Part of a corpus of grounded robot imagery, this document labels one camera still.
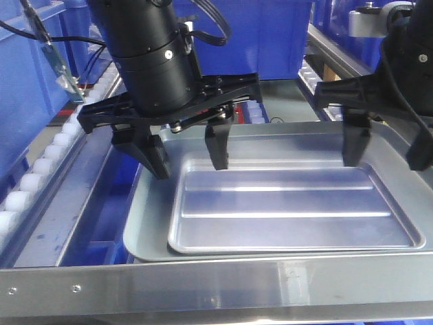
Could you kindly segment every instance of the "aluminum tray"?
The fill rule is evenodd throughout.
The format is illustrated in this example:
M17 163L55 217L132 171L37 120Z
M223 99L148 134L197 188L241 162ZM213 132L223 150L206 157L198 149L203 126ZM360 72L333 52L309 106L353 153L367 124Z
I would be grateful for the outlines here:
M357 169L342 166L339 123L235 126L229 170L223 172L212 171L203 132L198 127L181 137L162 133L173 176L156 181L143 171L138 180L124 233L128 250L137 258L176 261L251 257L259 251L268 252L261 257L270 257L290 254L270 254L275 251L417 250L426 243L418 221L431 218L432 191L420 174L408 169L403 159L407 144L383 125L374 126ZM250 213L228 217L240 211ZM167 239L177 250L195 254L175 252ZM236 252L244 254L227 255Z

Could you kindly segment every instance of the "baking tray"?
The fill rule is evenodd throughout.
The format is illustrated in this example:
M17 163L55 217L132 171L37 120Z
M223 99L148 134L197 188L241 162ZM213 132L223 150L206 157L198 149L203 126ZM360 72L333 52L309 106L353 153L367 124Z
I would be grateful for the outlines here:
M202 127L180 137L167 131L161 133L171 157L172 177L158 181L143 170L137 180L124 242L138 259L177 261L257 254L271 257L296 251L416 250L426 243L416 224L417 214L421 209L425 215L426 207L414 197L407 199L407 182L395 182L394 175L421 186L423 195L431 197L431 189L419 173L407 167L403 158L407 144L383 125L375 124L358 168L342 165L340 123L233 126L228 171L212 170L203 134ZM248 189L248 195L253 196L240 200L244 203L235 209L250 213L236 219L227 217L232 215L233 204L223 202L233 203L233 193L242 196L242 189ZM264 207L265 214L251 218L258 207ZM245 227L245 221L252 221L251 226ZM228 237L243 242L238 245L232 240L221 245ZM248 238L261 242L254 246L247 242ZM266 238L280 238L280 242L269 245ZM177 250L189 254L173 250L168 240Z

